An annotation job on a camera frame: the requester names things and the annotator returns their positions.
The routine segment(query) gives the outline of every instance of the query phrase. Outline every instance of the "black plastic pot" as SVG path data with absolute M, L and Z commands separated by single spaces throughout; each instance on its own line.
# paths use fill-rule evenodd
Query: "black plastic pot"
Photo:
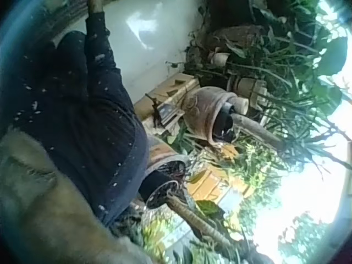
M 168 190 L 176 190 L 177 188 L 177 181 L 158 170 L 154 170 L 142 182 L 139 194 L 149 209 L 155 209 L 166 203 Z

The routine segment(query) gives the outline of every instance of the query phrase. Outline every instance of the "plant pot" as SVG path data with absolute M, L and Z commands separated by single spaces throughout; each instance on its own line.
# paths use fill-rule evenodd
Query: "plant pot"
M 229 56 L 230 56 L 230 53 L 225 53 L 225 52 L 215 53 L 212 56 L 210 63 L 215 65 L 216 67 L 223 68 L 226 66 L 226 62 Z
M 237 78 L 233 85 L 230 84 L 229 80 L 227 90 L 235 92 L 240 97 L 247 98 L 249 106 L 258 111 L 262 111 L 259 104 L 264 105 L 266 103 L 266 99 L 259 95 L 267 95 L 266 81 L 252 78 Z
M 187 155 L 177 153 L 161 139 L 148 135 L 148 143 L 149 161 L 145 174 L 146 176 L 169 162 L 180 161 L 185 165 L 188 163 L 189 159 Z
M 215 120 L 224 104 L 236 97 L 232 92 L 213 86 L 187 93 L 182 109 L 185 111 L 184 120 L 188 129 L 209 144 L 218 145 L 212 135 Z
M 144 179 L 139 194 L 149 209 L 156 209 L 166 203 L 167 192 L 176 191 L 178 186 L 177 181 L 155 170 Z

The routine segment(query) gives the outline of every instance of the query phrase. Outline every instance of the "paint speck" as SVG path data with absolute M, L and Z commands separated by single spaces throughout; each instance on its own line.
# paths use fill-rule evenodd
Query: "paint speck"
M 102 205 L 98 205 L 98 208 L 99 208 L 101 211 L 105 211 L 105 207 L 102 206 Z
M 95 56 L 95 61 L 97 62 L 97 61 L 100 61 L 101 59 L 104 59 L 105 58 L 105 54 L 99 54 L 99 55 L 97 55 L 97 56 Z
M 33 108 L 33 110 L 36 111 L 36 110 L 37 110 L 37 107 L 38 107 L 38 102 L 37 102 L 37 101 L 34 101 L 34 102 L 32 103 L 32 108 Z

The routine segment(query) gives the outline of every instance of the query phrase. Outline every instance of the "tree trunk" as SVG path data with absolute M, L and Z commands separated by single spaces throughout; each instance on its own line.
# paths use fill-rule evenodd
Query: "tree trunk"
M 172 211 L 181 216 L 181 218 L 186 220 L 192 227 L 198 229 L 203 235 L 211 237 L 214 239 L 214 241 L 219 243 L 219 245 L 222 245 L 225 248 L 231 246 L 231 243 L 227 238 L 225 238 L 218 230 L 216 230 L 214 227 L 193 213 L 193 211 L 190 210 L 187 205 L 184 205 L 175 196 L 168 197 L 167 205 Z
M 244 133 L 253 136 L 256 140 L 278 152 L 284 151 L 284 142 L 266 130 L 258 122 L 239 114 L 232 114 L 231 117 L 234 125 L 239 127 Z

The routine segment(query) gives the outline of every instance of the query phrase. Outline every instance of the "person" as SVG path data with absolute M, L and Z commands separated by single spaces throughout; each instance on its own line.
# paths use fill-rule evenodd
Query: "person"
M 12 128 L 39 141 L 110 226 L 136 196 L 149 158 L 146 132 L 116 67 L 102 0 L 87 0 L 87 34 L 67 33 L 27 54 Z

